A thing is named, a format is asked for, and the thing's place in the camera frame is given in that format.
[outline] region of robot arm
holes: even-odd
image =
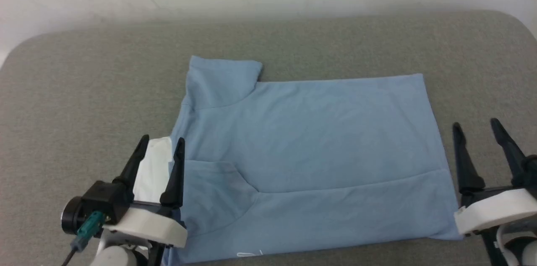
[[[180,138],[177,143],[173,169],[160,204],[134,201],[134,181],[148,141],[148,135],[142,137],[121,175],[111,183],[97,181],[83,196],[67,203],[61,217],[62,229],[77,237],[71,243],[64,266],[75,252],[84,250],[91,237],[100,239],[92,266],[160,266],[166,247],[184,247],[186,227],[174,220],[172,213],[176,211],[180,216],[182,206],[185,141]],[[93,220],[95,216],[102,220]],[[90,235],[86,227],[91,224],[96,233]],[[147,248],[148,258],[136,247]]]
[[[537,237],[503,236],[537,231],[537,156],[526,157],[498,119],[491,119],[496,142],[512,173],[511,186],[486,188],[474,168],[458,123],[453,142],[461,208],[455,213],[459,233],[480,235],[493,266],[537,266]]]

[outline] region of cable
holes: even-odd
[[[81,253],[84,249],[86,249],[88,242],[99,232],[100,228],[104,224],[104,221],[105,216],[102,212],[94,211],[91,213],[84,224],[82,224],[82,226],[77,230],[77,236],[71,242],[71,252],[63,262],[62,266],[69,264],[69,261],[71,258],[73,258],[73,255],[75,255],[76,252]]]
[[[71,252],[67,255],[67,258],[65,258],[65,261],[63,261],[62,266],[67,266],[69,264],[69,261],[73,258],[73,255],[75,255],[76,249],[71,249]]]

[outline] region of gray fabric surface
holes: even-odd
[[[119,173],[144,133],[167,136],[191,55],[253,59],[263,81],[424,73],[449,165],[460,121],[489,186],[509,182],[488,121],[537,147],[537,42],[516,19],[477,11],[280,23],[138,25],[42,35],[0,70],[0,261],[60,264],[68,199]],[[96,242],[70,265],[88,265]],[[411,240],[207,265],[485,266],[481,241]]]

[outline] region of light blue t-shirt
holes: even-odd
[[[186,140],[188,240],[168,265],[461,238],[421,74],[258,82],[260,72],[190,60],[171,135]]]

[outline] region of white fabric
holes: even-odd
[[[140,162],[134,182],[134,199],[137,201],[160,201],[169,179],[168,163],[172,160],[169,137],[149,140],[146,157]]]

